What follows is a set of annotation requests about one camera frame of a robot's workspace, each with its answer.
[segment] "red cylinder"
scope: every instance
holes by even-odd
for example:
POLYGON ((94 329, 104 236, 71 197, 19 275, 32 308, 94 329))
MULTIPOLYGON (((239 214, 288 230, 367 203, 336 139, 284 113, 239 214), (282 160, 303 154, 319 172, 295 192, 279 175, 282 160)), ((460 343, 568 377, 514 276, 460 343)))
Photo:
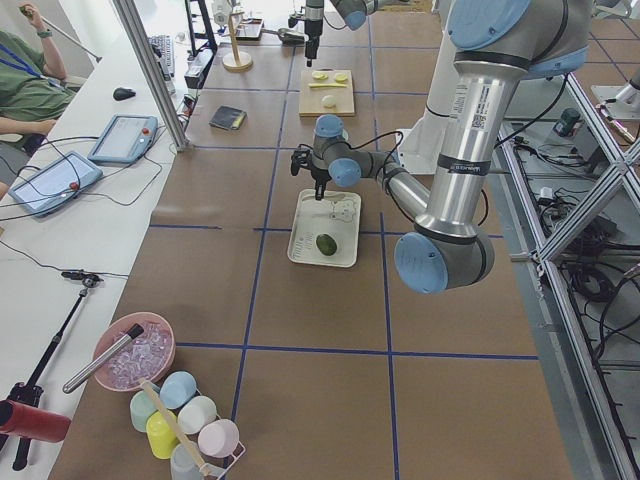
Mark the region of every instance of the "red cylinder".
POLYGON ((56 443, 64 440, 71 419, 12 400, 0 401, 0 433, 56 443))

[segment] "wooden cutting board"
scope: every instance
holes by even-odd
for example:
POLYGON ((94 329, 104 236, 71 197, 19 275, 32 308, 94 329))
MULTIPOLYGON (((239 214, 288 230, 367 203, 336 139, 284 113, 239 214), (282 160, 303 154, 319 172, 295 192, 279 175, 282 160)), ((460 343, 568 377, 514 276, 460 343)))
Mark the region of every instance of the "wooden cutting board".
POLYGON ((298 113, 301 117, 318 117, 326 113, 334 115, 353 117, 356 114, 353 97, 353 76, 351 70, 318 70, 328 74, 325 80, 313 78, 313 69, 304 69, 300 73, 300 105, 298 113), (311 88, 310 83, 339 83, 335 81, 335 75, 344 73, 347 81, 343 82, 345 87, 311 88), (326 108, 322 106, 322 99, 326 95, 333 95, 336 100, 335 107, 326 108))

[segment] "white tray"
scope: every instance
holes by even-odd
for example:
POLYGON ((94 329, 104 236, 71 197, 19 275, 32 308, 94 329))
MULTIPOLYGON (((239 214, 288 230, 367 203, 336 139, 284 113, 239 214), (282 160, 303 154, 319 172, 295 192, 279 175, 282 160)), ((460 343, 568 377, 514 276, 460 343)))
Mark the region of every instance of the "white tray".
POLYGON ((324 192, 315 199, 315 191, 303 190, 293 219, 287 255, 296 263, 351 267, 358 254, 360 230, 360 196, 350 192, 324 192), (316 246, 316 237, 326 233, 338 245, 336 253, 324 255, 316 246))

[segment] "person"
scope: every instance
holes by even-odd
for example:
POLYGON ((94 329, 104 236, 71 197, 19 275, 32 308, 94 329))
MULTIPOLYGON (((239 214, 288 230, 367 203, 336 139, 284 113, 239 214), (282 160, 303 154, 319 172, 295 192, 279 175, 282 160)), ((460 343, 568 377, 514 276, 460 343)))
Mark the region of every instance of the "person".
POLYGON ((0 134, 23 135, 11 145, 31 155, 75 94, 51 80, 63 80, 67 72, 40 11, 32 3, 20 10, 40 37, 42 51, 0 30, 0 134))

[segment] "light blue tablet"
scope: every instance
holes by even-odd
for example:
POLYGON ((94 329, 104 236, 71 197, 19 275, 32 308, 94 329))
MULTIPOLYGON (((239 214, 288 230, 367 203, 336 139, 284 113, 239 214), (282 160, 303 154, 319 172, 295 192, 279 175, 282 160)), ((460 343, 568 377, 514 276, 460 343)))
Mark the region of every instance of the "light blue tablet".
POLYGON ((157 131, 156 117, 114 115, 87 158, 98 164, 131 164, 149 149, 157 131))
POLYGON ((94 184, 102 170, 76 152, 69 152, 27 181, 9 189, 9 195, 36 217, 48 215, 94 184))

